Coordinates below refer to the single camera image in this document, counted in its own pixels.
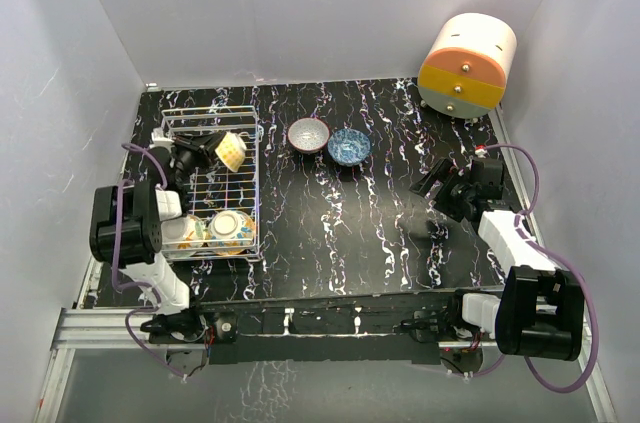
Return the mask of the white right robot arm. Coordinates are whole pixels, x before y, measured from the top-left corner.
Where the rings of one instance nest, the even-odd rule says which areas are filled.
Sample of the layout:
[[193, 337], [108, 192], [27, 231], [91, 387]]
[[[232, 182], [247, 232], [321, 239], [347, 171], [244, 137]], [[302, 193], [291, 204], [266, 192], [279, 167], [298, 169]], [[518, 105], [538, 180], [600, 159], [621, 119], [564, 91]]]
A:
[[468, 222], [506, 274], [501, 296], [457, 291], [447, 331], [466, 340], [480, 331], [507, 355], [574, 361], [581, 350], [584, 294], [518, 222], [503, 198], [506, 167], [498, 159], [472, 161], [467, 170], [440, 159], [410, 190], [430, 196], [436, 211]]

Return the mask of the orange blue swirl bowl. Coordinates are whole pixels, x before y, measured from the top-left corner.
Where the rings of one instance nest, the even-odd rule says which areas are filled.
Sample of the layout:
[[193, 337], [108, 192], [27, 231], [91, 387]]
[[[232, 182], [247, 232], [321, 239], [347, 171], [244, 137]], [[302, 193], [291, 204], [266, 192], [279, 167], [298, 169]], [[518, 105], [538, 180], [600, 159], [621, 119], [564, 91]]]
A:
[[240, 210], [224, 210], [208, 224], [206, 244], [218, 255], [235, 256], [253, 246], [256, 232], [249, 215]]

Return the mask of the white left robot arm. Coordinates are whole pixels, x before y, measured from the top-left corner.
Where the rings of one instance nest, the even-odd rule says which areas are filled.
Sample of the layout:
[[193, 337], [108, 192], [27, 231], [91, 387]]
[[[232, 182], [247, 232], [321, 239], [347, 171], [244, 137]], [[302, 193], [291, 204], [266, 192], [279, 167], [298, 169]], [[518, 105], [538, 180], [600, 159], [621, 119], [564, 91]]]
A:
[[111, 268], [117, 292], [138, 288], [153, 317], [143, 325], [152, 336], [210, 344], [211, 319], [197, 310], [191, 290], [174, 272], [171, 260], [208, 246], [203, 220], [188, 211], [188, 186], [199, 170], [210, 168], [223, 135], [161, 136], [149, 148], [124, 144], [149, 169], [145, 179], [122, 180], [96, 189], [89, 233], [94, 259]]

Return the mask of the orange flower leaf bowl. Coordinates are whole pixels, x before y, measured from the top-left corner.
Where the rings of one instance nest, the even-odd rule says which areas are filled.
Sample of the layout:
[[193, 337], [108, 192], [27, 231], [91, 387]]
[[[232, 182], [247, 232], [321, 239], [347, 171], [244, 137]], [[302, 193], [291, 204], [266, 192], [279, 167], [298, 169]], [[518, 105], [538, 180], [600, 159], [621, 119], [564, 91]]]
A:
[[199, 249], [208, 241], [205, 222], [194, 215], [164, 221], [161, 224], [163, 248], [179, 251]]

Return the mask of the yellow sun pattern bowl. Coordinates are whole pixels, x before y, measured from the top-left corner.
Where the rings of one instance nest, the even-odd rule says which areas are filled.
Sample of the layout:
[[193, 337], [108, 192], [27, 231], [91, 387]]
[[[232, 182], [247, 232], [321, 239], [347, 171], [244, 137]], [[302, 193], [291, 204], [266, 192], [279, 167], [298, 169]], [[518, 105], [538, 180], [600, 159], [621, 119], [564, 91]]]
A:
[[246, 153], [243, 133], [226, 132], [215, 149], [218, 159], [233, 173], [237, 173], [243, 165]]

